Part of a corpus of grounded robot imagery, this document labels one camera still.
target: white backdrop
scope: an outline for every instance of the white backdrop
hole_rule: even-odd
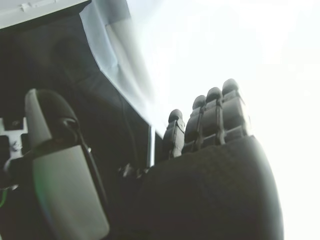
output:
[[[275,176],[285,239],[319,240],[320,2],[127,0],[127,6],[131,18],[102,21],[103,28],[97,31],[103,30],[104,37],[115,43],[116,31],[110,30],[126,32],[130,26],[131,37],[115,34],[117,42],[124,38],[122,43],[130,42],[131,49],[116,50],[113,67],[140,68],[137,63],[141,63],[143,74],[122,78],[140,93],[133,96],[129,89],[123,91],[112,65],[102,71],[148,122],[155,121],[150,110],[156,112],[154,125],[159,132],[171,110],[180,109],[187,122],[198,95],[206,95],[212,87],[222,88],[228,78],[238,81],[255,136]],[[84,13],[81,17],[88,36],[90,25]],[[103,41],[95,42],[95,47],[90,37],[88,41],[95,57],[97,51],[107,49]],[[139,56],[136,63],[126,51]],[[146,88],[139,86],[144,81]],[[146,101],[150,106],[141,108]]]

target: green cable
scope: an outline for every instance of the green cable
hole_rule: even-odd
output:
[[[2,200],[0,202],[0,208],[5,204],[7,198],[8,189],[3,190]]]

